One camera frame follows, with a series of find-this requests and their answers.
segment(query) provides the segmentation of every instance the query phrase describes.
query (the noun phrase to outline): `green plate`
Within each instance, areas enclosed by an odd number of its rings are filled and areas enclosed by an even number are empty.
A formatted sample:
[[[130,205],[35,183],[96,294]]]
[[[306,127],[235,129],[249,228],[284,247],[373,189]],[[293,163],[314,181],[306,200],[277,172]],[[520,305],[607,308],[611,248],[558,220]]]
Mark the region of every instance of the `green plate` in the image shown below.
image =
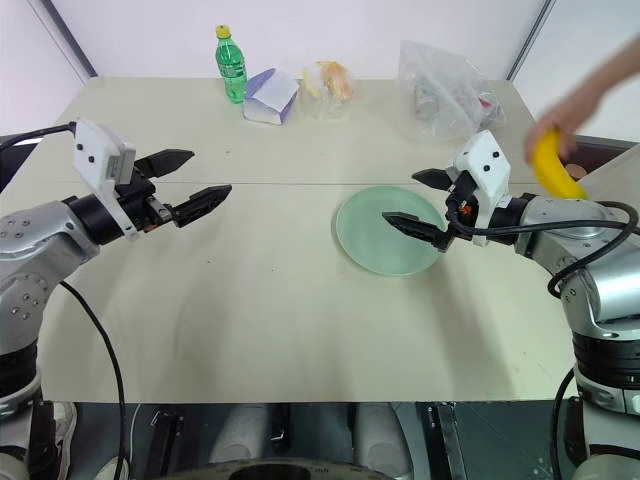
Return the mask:
[[[437,249],[393,228],[382,212],[409,213],[444,229],[442,217],[420,195],[399,187],[362,190],[336,216],[340,245],[356,263],[382,275],[411,275],[438,259]]]

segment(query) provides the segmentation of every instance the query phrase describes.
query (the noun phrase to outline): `yellow banana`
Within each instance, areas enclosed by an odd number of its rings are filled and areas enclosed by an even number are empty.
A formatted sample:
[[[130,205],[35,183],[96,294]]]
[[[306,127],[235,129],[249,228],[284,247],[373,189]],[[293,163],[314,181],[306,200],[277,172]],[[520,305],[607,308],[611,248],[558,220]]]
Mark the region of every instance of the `yellow banana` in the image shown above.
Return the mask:
[[[538,183],[554,197],[586,199],[587,193],[571,178],[558,158],[559,139],[556,130],[549,130],[533,150],[533,171]]]

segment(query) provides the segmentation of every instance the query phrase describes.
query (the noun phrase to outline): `beige tabletop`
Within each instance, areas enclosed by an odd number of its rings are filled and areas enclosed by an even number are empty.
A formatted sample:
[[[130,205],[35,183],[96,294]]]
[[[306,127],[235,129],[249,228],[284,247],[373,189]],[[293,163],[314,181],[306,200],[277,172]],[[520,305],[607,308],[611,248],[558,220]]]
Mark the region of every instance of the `beige tabletop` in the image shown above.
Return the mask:
[[[442,212],[443,192],[407,184],[455,148],[407,143],[376,107],[392,84],[358,85],[350,119],[327,125],[295,107],[284,127],[245,123],[211,80],[93,80],[67,109],[65,120],[109,123],[140,154],[193,148],[191,164],[159,185],[163,201],[234,184],[209,216],[107,245],[69,280],[112,338],[127,401],[553,396],[573,362],[571,338],[537,265],[509,247],[460,240],[427,271],[389,278],[339,247],[333,217],[368,185],[405,184]],[[513,193],[538,193],[520,152],[531,117],[510,85],[495,86],[509,118],[496,136],[514,157]],[[70,137],[58,137],[3,192],[0,213],[87,192]],[[108,357],[80,307],[57,289],[45,314],[45,396],[114,401]]]

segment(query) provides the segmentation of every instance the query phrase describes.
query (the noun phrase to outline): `green plastic bottle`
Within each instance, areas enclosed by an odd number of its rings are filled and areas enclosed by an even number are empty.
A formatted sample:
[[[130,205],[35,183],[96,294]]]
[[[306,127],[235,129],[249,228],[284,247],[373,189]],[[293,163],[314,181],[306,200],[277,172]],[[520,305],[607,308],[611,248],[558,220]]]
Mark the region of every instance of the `green plastic bottle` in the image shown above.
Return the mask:
[[[218,25],[216,36],[218,37],[216,62],[224,80],[227,97],[233,103],[242,103],[247,93],[247,70],[244,67],[244,56],[235,42],[231,40],[231,30],[228,26]]]

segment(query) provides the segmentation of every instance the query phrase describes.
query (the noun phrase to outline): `plastic bag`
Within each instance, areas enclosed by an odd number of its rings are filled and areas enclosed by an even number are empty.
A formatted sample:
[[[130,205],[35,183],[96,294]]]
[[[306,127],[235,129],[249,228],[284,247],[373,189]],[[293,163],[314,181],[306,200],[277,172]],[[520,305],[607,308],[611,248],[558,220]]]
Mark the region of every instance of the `plastic bag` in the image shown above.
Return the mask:
[[[394,88],[393,122],[412,140],[469,137],[505,123],[488,80],[464,57],[403,41]]]
[[[355,81],[349,70],[335,61],[315,62],[302,70],[302,109],[321,120],[345,115]]]

